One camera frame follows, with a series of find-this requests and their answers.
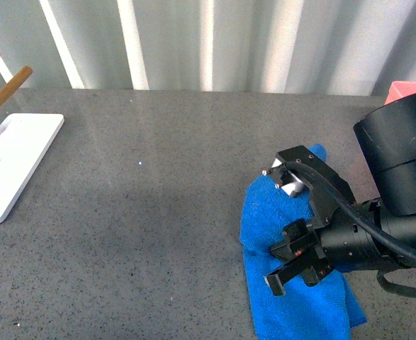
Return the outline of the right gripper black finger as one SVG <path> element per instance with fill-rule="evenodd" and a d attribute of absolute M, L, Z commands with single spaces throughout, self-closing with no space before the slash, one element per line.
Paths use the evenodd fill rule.
<path fill-rule="evenodd" d="M 296 276 L 300 276 L 308 287 L 313 287 L 333 270 L 326 258 L 320 259 L 316 253 L 302 253 L 266 274 L 264 280 L 273 295 L 280 296 L 286 294 L 285 284 Z"/>
<path fill-rule="evenodd" d="M 297 258 L 308 264 L 316 264 L 321 261 L 317 252 L 320 247 L 320 238 L 303 218 L 286 225 L 282 234 L 283 239 L 269 248 L 273 257 L 284 263 Z"/>

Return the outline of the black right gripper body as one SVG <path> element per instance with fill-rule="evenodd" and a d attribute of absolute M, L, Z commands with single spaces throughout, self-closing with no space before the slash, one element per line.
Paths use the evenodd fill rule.
<path fill-rule="evenodd" d="M 378 270 L 385 266 L 382 247 L 338 208 L 330 224 L 317 230 L 321 248 L 330 265 L 340 272 Z"/>

